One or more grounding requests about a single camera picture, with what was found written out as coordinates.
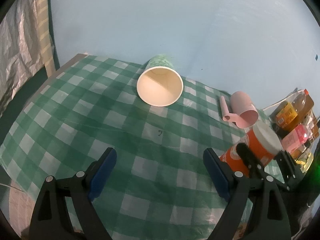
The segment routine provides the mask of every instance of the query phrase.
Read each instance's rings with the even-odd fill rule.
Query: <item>pink cup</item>
[[[223,121],[235,122],[237,127],[244,129],[253,126],[258,120],[258,111],[246,93],[242,91],[233,93],[230,97],[230,104],[233,113],[229,112],[225,98],[220,97]]]

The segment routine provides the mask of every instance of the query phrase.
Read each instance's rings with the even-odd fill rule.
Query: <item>cup rim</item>
[[[139,88],[139,83],[140,83],[140,81],[141,81],[141,77],[142,77],[143,75],[145,75],[147,72],[149,72],[149,71],[151,71],[151,70],[154,70],[154,69],[158,69],[158,68],[167,69],[167,70],[170,70],[170,71],[174,72],[174,73],[179,77],[179,80],[180,80],[180,82],[181,82],[181,91],[180,91],[179,95],[177,96],[177,98],[176,98],[174,101],[172,101],[172,102],[169,103],[169,104],[164,104],[164,105],[150,104],[149,102],[147,102],[148,100],[143,99],[143,98],[141,97],[140,93],[139,93],[139,90],[140,90],[140,88]],[[182,80],[181,76],[179,75],[179,73],[178,73],[177,71],[175,71],[174,69],[172,69],[172,68],[165,67],[165,66],[155,66],[155,67],[151,67],[151,68],[148,68],[147,70],[145,70],[145,71],[139,76],[138,81],[137,81],[137,92],[138,92],[139,97],[140,97],[145,103],[147,103],[148,105],[158,106],[158,107],[169,106],[169,105],[172,105],[173,103],[175,103],[175,102],[180,98],[180,96],[181,96],[181,94],[182,94],[182,92],[183,92],[183,80]]]

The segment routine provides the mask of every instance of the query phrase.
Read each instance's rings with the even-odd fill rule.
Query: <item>orange can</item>
[[[220,156],[220,160],[228,163],[233,171],[241,171],[247,177],[249,169],[236,151],[238,143],[245,143],[263,166],[266,166],[279,151],[283,150],[276,133],[264,122],[257,121],[245,136]]]

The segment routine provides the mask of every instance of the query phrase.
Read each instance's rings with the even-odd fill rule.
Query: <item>white cable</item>
[[[288,96],[285,97],[284,99],[282,99],[282,100],[280,100],[280,101],[272,104],[271,106],[267,106],[267,107],[263,108],[262,110],[265,111],[265,110],[267,110],[267,109],[269,109],[269,108],[271,108],[271,107],[273,107],[273,106],[279,105],[279,104],[281,104],[283,101],[286,101],[288,98],[292,97],[293,95],[295,95],[295,94],[297,94],[297,93],[300,93],[300,92],[303,92],[303,91],[304,91],[304,90],[298,90],[298,91],[296,91],[296,92],[293,92],[292,94],[288,95]]]
[[[14,188],[14,189],[16,189],[16,190],[18,190],[18,191],[21,191],[22,193],[24,193],[24,194],[25,194],[25,192],[24,192],[24,191],[22,191],[21,189],[18,189],[18,188],[16,188],[16,187],[13,187],[13,186],[9,186],[9,185],[6,185],[6,184],[2,184],[2,183],[0,183],[0,185],[1,185],[1,186],[5,186],[5,187],[10,187],[10,188]]]

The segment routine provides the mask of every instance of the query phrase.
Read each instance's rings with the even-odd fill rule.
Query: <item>light blue wall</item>
[[[320,114],[320,28],[302,0],[51,0],[60,65],[76,53],[178,72],[268,106],[307,88]]]

